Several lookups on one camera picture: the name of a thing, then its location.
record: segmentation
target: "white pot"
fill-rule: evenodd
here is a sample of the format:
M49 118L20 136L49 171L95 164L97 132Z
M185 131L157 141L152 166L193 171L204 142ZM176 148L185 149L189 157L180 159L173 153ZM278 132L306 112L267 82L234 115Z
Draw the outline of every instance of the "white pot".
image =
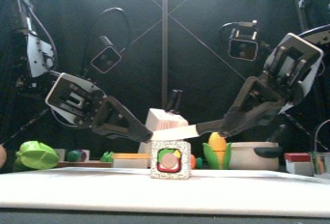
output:
M278 143L240 142L232 143L230 169L232 170L278 170L278 157L264 158L254 152L258 147L278 147Z

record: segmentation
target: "white table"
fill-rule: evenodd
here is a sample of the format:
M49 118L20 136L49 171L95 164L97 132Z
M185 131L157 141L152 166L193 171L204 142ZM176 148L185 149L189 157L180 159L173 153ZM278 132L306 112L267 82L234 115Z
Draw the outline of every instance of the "white table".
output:
M0 175L0 208L330 217L330 181L271 171L60 168Z

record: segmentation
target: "yellow corn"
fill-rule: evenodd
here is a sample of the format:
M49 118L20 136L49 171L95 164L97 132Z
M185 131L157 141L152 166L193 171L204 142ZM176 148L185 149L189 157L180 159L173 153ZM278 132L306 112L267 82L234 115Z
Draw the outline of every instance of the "yellow corn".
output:
M219 169L223 169L223 160L224 160L224 153L226 153L226 139L219 135L218 132L212 132L208 138L208 145L216 157L219 159Z

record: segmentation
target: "metal rod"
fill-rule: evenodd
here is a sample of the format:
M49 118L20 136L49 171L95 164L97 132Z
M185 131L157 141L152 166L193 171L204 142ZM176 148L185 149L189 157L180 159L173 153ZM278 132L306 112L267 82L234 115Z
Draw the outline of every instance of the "metal rod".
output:
M300 30L302 30L302 32L304 32L308 30L306 11L304 11L304 9L300 9L300 7L299 7L299 1L300 0L294 0L294 1L295 1L295 8L296 8L296 15L298 15L298 19L299 19Z
M167 1L163 0L163 55L161 55L161 60L163 60L163 68L161 68L161 73L163 73L163 78L161 78L161 107L163 109L165 108L165 103L167 103L167 39L168 39L168 8L167 8Z

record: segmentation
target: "black backdrop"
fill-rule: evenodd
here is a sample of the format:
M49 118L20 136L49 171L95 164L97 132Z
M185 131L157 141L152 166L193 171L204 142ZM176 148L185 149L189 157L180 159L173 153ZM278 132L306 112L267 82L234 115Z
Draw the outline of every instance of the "black backdrop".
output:
M131 25L132 44L121 63L105 75L97 77L96 82L107 94L127 106L141 123L145 122L148 109L163 107L163 86L168 93L171 89L183 90L180 115L189 124L222 118L236 97L243 80L248 75L260 73L264 58L254 61L232 59L220 50L218 33L223 24L258 20L263 40L271 47L278 44L286 33L300 33L295 0L30 1L34 5L34 13L55 40L57 71L73 75L80 73L84 56L88 60L95 54L96 42L92 40L87 45L95 18L108 8L124 9ZM165 30L164 4L168 11ZM328 22L326 5L327 1L312 0L308 8L310 27ZM41 30L38 34L46 40ZM111 14L99 20L92 29L93 38L100 34L107 35L119 48L124 46L127 27L119 15ZM41 99L17 97L8 135L45 107ZM310 95L304 102L290 110L308 130L320 121L315 108L314 97ZM230 140L266 140L274 128L283 123L287 121L278 116L270 126L255 127ZM100 157L105 151L128 153L137 150L137 143L127 139L109 140L92 134L89 130L63 127L51 113L8 144L8 147L16 149L25 140L40 140L53 148L88 149L92 151L92 157ZM207 135L189 139L192 153L196 156L201 156L201 142L205 140ZM286 152L310 149L308 137L290 124L279 142Z

